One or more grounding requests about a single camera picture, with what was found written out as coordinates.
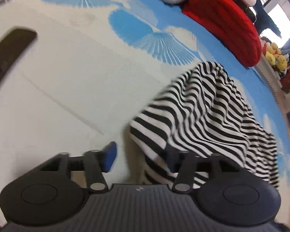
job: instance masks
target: striped cloth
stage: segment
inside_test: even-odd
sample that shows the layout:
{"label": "striped cloth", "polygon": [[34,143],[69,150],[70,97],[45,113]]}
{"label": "striped cloth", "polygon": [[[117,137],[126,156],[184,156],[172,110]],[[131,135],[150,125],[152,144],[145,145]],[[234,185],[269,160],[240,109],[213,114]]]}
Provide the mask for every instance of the striped cloth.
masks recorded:
{"label": "striped cloth", "polygon": [[[132,139],[145,155],[143,183],[172,186],[176,173],[165,163],[165,149],[193,151],[199,157],[220,153],[278,187],[274,136],[251,109],[218,63],[199,63],[175,79],[130,123]],[[208,174],[196,172],[194,188]]]}

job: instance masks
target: red cushion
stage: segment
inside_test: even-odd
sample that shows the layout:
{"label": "red cushion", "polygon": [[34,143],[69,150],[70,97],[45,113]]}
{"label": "red cushion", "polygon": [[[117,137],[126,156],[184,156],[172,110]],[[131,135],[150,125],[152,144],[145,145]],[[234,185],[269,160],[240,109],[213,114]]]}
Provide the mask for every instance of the red cushion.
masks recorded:
{"label": "red cushion", "polygon": [[244,66],[261,57],[258,33],[248,16],[232,0],[187,0],[182,12],[217,37]]}

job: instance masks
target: stuffed toy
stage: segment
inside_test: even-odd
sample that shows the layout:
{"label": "stuffed toy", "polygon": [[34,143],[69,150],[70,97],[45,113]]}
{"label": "stuffed toy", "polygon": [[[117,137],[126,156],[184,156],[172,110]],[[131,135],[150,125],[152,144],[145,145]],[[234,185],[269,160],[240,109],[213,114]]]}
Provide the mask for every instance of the stuffed toy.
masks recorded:
{"label": "stuffed toy", "polygon": [[265,55],[266,54],[266,43],[262,46],[262,53],[263,53],[263,55]]}
{"label": "stuffed toy", "polygon": [[272,53],[267,51],[265,54],[265,58],[268,60],[270,65],[272,65],[272,66],[276,65],[276,58],[274,57],[274,55]]}
{"label": "stuffed toy", "polygon": [[276,63],[276,67],[282,73],[284,72],[285,69],[287,69],[288,63],[287,63],[287,60],[286,60],[285,56],[283,56],[283,55],[279,55],[278,56],[277,63]]}
{"label": "stuffed toy", "polygon": [[277,50],[278,46],[276,43],[271,43],[271,47],[273,48],[273,50]]}
{"label": "stuffed toy", "polygon": [[276,54],[276,53],[275,53],[275,50],[273,50],[272,46],[267,46],[267,47],[266,47],[266,52],[270,52],[270,53],[273,54],[273,55]]}

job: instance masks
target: bed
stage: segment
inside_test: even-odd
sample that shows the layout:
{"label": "bed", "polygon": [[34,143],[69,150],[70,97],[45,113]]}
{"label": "bed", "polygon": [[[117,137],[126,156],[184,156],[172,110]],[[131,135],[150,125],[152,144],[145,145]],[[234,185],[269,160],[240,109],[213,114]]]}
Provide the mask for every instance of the bed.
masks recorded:
{"label": "bed", "polygon": [[13,26],[34,29],[38,40],[0,86],[0,191],[58,152],[78,156],[111,140],[119,154],[107,183],[136,181],[140,151],[129,121],[177,75],[215,61],[276,138],[277,219],[288,222],[290,143],[270,87],[180,7],[160,0],[10,0],[0,6],[0,38]]}

